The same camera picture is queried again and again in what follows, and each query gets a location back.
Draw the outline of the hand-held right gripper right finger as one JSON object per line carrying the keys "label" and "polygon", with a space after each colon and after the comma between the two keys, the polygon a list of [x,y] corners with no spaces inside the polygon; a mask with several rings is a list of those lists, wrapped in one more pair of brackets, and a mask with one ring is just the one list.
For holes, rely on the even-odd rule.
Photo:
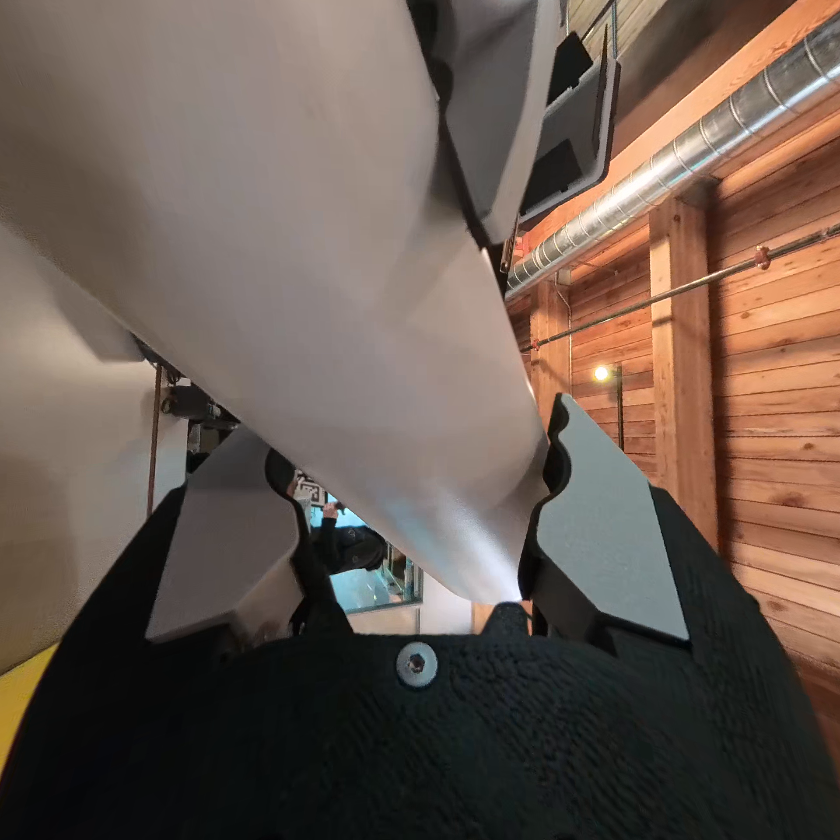
{"label": "hand-held right gripper right finger", "polygon": [[690,640],[651,486],[569,394],[555,396],[542,479],[519,564],[523,597],[562,638],[620,627]]}

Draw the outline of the yellow plastic bin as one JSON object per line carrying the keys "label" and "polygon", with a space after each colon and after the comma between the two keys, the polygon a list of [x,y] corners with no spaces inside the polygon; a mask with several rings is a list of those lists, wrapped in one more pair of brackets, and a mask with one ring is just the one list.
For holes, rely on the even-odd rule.
{"label": "yellow plastic bin", "polygon": [[32,696],[58,648],[54,644],[1,676],[1,768]]}

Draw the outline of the silver ventilation duct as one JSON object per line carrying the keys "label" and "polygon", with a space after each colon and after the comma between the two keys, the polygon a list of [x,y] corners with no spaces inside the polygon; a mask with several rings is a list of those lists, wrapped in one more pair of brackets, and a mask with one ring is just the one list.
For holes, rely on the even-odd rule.
{"label": "silver ventilation duct", "polygon": [[838,92],[839,14],[671,138],[511,270],[506,302]]}

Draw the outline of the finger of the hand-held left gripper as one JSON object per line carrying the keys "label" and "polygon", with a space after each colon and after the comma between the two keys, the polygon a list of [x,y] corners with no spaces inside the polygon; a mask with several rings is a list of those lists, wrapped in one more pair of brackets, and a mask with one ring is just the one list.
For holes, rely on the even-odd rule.
{"label": "finger of the hand-held left gripper", "polygon": [[45,283],[62,317],[100,361],[142,361],[133,334],[89,292],[83,290],[25,237],[2,224],[2,244],[16,247]]}
{"label": "finger of the hand-held left gripper", "polygon": [[510,235],[536,160],[562,18],[557,1],[409,1],[444,166],[478,246]]}

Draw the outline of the thin metal ceiling pipe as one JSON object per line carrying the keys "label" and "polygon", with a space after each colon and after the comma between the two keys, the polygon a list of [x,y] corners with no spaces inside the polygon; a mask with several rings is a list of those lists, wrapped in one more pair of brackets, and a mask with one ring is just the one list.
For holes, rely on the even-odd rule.
{"label": "thin metal ceiling pipe", "polygon": [[635,314],[636,312],[640,312],[645,309],[651,309],[651,307],[653,307],[657,303],[669,301],[674,298],[678,298],[682,295],[685,295],[689,292],[718,284],[720,282],[723,282],[724,280],[729,280],[732,277],[741,275],[744,272],[750,272],[752,270],[769,270],[772,267],[773,263],[779,261],[783,257],[791,256],[815,245],[820,245],[827,241],[838,238],[838,236],[839,223],[835,223],[828,227],[821,228],[815,231],[814,233],[790,240],[782,245],[777,245],[772,248],[765,245],[759,246],[755,249],[754,255],[749,259],[744,259],[738,262],[737,264],[734,264],[727,268],[711,272],[710,274],[694,279],[674,289],[661,292],[652,297],[647,297],[646,299],[638,303],[626,306],[605,316],[595,318],[594,320],[588,322],[580,323],[574,327],[568,328],[567,330],[550,335],[547,338],[533,339],[529,344],[523,347],[521,346],[519,348],[519,351],[522,354],[537,352],[541,350],[542,347],[551,343],[571,338],[576,334],[601,327],[602,325],[624,318],[625,316],[630,316],[632,314]]}

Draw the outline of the white bottle with black cap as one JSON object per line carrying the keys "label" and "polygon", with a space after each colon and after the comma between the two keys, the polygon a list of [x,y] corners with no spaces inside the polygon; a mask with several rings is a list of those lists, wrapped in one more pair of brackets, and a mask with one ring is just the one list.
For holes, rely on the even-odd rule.
{"label": "white bottle with black cap", "polygon": [[450,591],[543,425],[406,2],[2,2],[2,220]]}

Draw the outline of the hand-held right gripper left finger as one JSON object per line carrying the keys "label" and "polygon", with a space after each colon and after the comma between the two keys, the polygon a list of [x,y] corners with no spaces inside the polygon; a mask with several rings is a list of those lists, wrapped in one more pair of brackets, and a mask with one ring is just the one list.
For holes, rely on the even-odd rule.
{"label": "hand-held right gripper left finger", "polygon": [[291,635],[303,601],[292,559],[309,527],[284,460],[233,432],[185,484],[145,638],[162,644],[225,627],[241,644]]}

